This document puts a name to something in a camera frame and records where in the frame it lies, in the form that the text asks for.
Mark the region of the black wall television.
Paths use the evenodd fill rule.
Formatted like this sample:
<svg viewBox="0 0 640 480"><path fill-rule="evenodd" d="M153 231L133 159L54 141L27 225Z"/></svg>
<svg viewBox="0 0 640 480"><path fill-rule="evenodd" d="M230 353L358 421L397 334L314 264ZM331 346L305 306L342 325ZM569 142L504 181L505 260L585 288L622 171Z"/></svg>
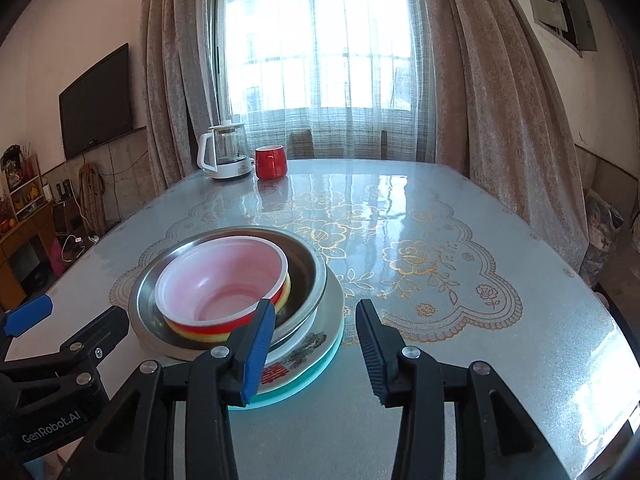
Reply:
<svg viewBox="0 0 640 480"><path fill-rule="evenodd" d="M134 130L129 44L93 65L59 96L63 150L72 159Z"/></svg>

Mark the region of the white floral porcelain plate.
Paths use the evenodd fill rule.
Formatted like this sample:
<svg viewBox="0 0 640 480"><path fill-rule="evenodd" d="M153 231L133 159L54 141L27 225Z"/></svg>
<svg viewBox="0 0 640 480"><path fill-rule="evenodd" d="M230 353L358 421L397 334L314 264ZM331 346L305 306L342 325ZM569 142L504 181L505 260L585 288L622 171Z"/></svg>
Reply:
<svg viewBox="0 0 640 480"><path fill-rule="evenodd" d="M330 273L314 322L308 330L303 329L302 336L294 336L293 347L278 350L277 358L267 360L258 394L270 393L294 382L329 352L343 330L343 300L341 285Z"/></svg>

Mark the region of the beige curtain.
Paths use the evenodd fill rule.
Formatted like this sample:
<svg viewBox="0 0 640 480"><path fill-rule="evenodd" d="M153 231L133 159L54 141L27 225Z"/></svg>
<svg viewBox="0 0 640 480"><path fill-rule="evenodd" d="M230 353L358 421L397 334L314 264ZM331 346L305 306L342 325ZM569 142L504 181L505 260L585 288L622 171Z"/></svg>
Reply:
<svg viewBox="0 0 640 480"><path fill-rule="evenodd" d="M196 169L198 139L219 122L206 0L142 0L146 140L160 194Z"/></svg>
<svg viewBox="0 0 640 480"><path fill-rule="evenodd" d="M518 0L423 0L435 64L435 160L525 220L573 269L588 228L570 124Z"/></svg>

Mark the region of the turquoise round plate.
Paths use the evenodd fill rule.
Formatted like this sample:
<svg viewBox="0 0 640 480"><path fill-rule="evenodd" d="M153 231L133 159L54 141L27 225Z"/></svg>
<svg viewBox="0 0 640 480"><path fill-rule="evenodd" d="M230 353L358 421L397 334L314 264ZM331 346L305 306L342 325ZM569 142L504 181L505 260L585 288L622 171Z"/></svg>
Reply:
<svg viewBox="0 0 640 480"><path fill-rule="evenodd" d="M238 408L237 406L232 406L230 408L231 411L249 411L249 410L258 410L258 408L265 408L266 406L270 406L273 404L277 404L282 402L291 396L295 396L297 393L301 392L305 388L307 388L310 384L312 384L331 364L334 359L334 356L337 354L338 349L340 348L342 338L344 334L344 325L341 325L340 330L337 333L333 344L328 351L328 353L321 358L316 364L314 364L309 370L303 372L299 377L294 379L287 385L284 385L276 390L266 393L258 393L252 399L252 402L248 404L245 408Z"/></svg>

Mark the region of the floral lace table cover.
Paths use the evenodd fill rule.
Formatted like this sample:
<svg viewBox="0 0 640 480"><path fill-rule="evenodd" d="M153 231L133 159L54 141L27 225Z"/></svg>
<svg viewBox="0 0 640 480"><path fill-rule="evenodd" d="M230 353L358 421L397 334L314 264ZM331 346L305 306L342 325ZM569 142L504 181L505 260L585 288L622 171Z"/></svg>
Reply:
<svg viewBox="0 0 640 480"><path fill-rule="evenodd" d="M354 307L378 304L382 320L408 339L439 342L469 326L504 330L523 316L520 293L472 229L434 192L425 204L405 203L403 177L368 184L363 196L336 184L294 184L214 191L174 222L113 284L108 298L126 306L142 270L162 252L196 234L227 226L264 226L311 244L341 284L346 340L356 341Z"/></svg>

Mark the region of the stainless steel bowl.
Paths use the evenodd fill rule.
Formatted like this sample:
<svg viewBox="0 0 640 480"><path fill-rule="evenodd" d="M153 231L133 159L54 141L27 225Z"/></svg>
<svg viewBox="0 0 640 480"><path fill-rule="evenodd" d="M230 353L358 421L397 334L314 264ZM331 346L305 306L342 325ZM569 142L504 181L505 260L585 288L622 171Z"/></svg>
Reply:
<svg viewBox="0 0 640 480"><path fill-rule="evenodd" d="M301 237L280 229L265 226L230 226L194 235L163 250L143 268L129 295L128 315L134 333L151 350L178 361L191 361L203 351L213 347L210 342L197 342L184 338L171 330L164 321L154 299L154 287L162 272L172 260L188 250L225 235L251 235L270 240L280 246L288 258L291 292L276 316L269 359L274 360L283 348L296 344L303 335L308 318L317 312L326 291L328 269L320 254Z"/></svg>

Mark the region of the beige curtain right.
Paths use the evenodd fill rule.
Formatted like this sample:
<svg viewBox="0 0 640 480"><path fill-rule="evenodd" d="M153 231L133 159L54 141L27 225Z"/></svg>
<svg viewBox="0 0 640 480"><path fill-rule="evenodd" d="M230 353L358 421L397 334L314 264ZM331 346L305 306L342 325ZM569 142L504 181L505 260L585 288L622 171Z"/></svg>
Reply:
<svg viewBox="0 0 640 480"><path fill-rule="evenodd" d="M588 228L570 124L518 0L423 0L435 64L435 160L525 220L573 269Z"/></svg>

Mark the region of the wooden cabinet with shelf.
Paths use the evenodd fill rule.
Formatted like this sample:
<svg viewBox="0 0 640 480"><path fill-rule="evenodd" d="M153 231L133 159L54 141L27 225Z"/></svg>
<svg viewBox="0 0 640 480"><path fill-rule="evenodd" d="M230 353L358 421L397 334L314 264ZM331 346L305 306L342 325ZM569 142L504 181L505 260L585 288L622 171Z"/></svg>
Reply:
<svg viewBox="0 0 640 480"><path fill-rule="evenodd" d="M12 310L53 273L53 202L35 154L10 148L1 159L1 309Z"/></svg>

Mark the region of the red mug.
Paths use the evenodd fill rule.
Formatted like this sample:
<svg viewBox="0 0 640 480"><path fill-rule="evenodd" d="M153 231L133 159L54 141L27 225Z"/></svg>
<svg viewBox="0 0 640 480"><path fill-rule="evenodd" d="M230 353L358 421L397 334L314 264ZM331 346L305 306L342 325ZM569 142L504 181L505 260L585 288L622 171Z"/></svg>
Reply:
<svg viewBox="0 0 640 480"><path fill-rule="evenodd" d="M288 173L288 161L282 145L267 145L255 150L255 170L259 180L278 180Z"/></svg>

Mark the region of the wall electrical box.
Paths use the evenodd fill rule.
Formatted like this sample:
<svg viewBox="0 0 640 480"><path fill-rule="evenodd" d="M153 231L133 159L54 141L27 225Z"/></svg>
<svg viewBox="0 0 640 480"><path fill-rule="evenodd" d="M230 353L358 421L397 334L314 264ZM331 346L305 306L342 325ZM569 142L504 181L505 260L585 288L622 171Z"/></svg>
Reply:
<svg viewBox="0 0 640 480"><path fill-rule="evenodd" d="M598 50L587 0L528 0L536 25L578 56Z"/></svg>

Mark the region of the yellow plastic bowl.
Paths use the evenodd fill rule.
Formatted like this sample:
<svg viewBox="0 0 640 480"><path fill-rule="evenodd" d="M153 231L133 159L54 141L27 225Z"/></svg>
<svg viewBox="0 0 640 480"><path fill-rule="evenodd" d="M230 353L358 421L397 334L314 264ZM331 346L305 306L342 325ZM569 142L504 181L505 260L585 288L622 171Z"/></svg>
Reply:
<svg viewBox="0 0 640 480"><path fill-rule="evenodd" d="M286 274L284 284L282 285L280 292L277 293L276 301L273 304L274 312L279 313L283 309L285 303L288 301L290 293L291 278L290 274ZM216 325L214 327L201 328L177 324L172 322L169 318L166 318L166 316L164 316L164 321L174 333L183 338L197 342L221 342L228 339L232 330L250 322L251 317L252 316L249 314L237 321Z"/></svg>

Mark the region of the red plastic bowl white inside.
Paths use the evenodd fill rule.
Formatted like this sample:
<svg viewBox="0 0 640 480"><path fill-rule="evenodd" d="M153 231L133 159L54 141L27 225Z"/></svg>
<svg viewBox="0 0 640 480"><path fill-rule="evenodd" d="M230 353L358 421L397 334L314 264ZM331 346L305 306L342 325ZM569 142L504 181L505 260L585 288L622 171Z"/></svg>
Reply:
<svg viewBox="0 0 640 480"><path fill-rule="evenodd" d="M288 274L284 251L257 236L224 236L188 250L160 272L154 298L160 314L190 327L214 327L273 304Z"/></svg>

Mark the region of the white glass electric kettle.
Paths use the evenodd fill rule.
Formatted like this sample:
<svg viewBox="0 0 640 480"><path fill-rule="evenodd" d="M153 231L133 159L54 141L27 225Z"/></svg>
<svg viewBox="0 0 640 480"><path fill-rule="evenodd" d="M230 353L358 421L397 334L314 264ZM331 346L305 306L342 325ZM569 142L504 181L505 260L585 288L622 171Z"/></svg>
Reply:
<svg viewBox="0 0 640 480"><path fill-rule="evenodd" d="M250 174L253 159L242 122L225 120L202 133L198 138L196 163L215 180L231 180Z"/></svg>

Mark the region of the beige curtain left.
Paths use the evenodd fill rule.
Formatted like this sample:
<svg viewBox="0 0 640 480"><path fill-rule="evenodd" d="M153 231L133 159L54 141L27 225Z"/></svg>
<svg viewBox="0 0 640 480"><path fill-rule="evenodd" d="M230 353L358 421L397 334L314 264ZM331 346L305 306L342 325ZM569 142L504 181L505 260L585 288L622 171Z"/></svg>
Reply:
<svg viewBox="0 0 640 480"><path fill-rule="evenodd" d="M206 0L142 0L146 140L160 194L196 169L198 139L219 122Z"/></svg>

